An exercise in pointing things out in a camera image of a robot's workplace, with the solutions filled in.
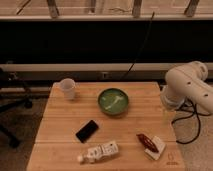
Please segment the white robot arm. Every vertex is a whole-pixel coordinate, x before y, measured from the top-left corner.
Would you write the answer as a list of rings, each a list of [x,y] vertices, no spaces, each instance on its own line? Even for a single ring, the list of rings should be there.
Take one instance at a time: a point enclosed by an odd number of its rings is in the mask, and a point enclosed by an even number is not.
[[[178,109],[189,99],[213,114],[213,87],[205,83],[208,76],[207,66],[193,61],[176,66],[165,74],[166,85],[160,99],[167,110]]]

